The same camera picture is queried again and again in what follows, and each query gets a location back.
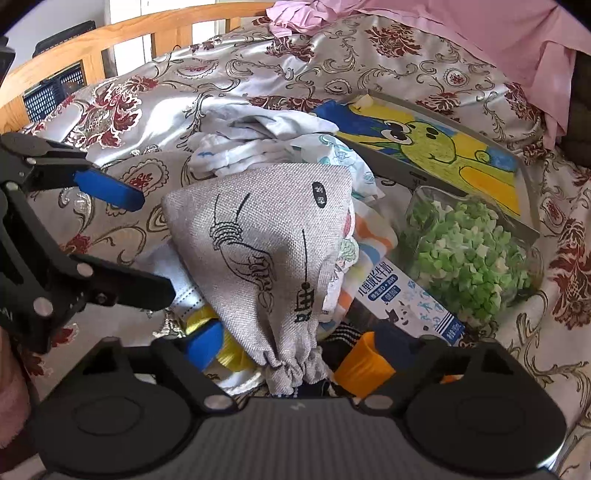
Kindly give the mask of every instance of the wooden bed frame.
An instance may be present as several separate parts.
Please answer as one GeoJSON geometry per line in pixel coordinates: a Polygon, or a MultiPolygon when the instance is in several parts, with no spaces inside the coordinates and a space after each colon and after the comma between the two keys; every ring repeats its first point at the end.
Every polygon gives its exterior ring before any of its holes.
{"type": "Polygon", "coordinates": [[[225,20],[226,32],[241,18],[261,17],[269,2],[230,2],[169,10],[107,25],[56,45],[9,73],[0,87],[0,133],[18,131],[30,123],[22,94],[41,80],[80,62],[87,85],[105,78],[101,52],[118,43],[151,34],[152,55],[175,46],[191,45],[194,23],[225,20]]]}

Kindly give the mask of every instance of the blue plastic basket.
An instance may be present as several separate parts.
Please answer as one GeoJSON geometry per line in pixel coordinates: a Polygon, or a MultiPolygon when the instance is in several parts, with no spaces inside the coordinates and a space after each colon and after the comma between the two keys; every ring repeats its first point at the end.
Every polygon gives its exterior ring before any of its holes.
{"type": "Polygon", "coordinates": [[[27,93],[23,100],[32,122],[43,120],[66,97],[84,86],[80,64],[74,65],[54,77],[43,80],[27,93]]]}

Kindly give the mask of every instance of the burlap drawstring bag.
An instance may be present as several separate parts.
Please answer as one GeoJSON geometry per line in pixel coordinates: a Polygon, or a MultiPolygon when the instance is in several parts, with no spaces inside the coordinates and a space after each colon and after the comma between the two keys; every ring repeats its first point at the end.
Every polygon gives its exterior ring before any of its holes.
{"type": "Polygon", "coordinates": [[[171,192],[164,216],[206,300],[273,394],[328,374],[316,328],[351,196],[345,167],[278,164],[171,192]]]}

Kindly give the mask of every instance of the floral bedspread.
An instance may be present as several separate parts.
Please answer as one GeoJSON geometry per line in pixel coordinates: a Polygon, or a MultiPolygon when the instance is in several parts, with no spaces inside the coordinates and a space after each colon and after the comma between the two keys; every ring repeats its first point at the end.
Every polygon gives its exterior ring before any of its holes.
{"type": "MultiPolygon", "coordinates": [[[[507,146],[535,179],[543,283],[479,335],[497,338],[562,408],[571,431],[558,474],[591,478],[591,172],[543,149],[540,112],[518,84],[443,38],[369,15],[313,37],[274,38],[267,22],[256,19],[86,87],[29,126],[27,132],[86,150],[88,159],[146,197],[145,207],[132,213],[77,189],[39,193],[32,205],[50,233],[67,252],[126,265],[164,241],[160,199],[200,180],[187,169],[187,139],[199,131],[204,105],[220,97],[309,111],[371,88],[442,113],[507,146]]],[[[54,338],[48,355],[21,353],[43,398],[101,337],[147,343],[161,327],[170,325],[158,313],[89,306],[54,338]]]]}

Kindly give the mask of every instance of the window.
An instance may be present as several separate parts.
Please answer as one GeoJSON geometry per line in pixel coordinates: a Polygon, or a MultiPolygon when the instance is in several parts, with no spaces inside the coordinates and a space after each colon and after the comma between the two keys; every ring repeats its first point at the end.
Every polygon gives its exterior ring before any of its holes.
{"type": "MultiPolygon", "coordinates": [[[[176,8],[209,5],[215,0],[109,0],[107,23],[117,23],[141,15],[173,10],[176,8]]],[[[193,43],[201,43],[218,32],[217,22],[193,25],[193,43]]],[[[150,35],[134,38],[113,47],[117,75],[123,75],[152,60],[150,35]]]]}

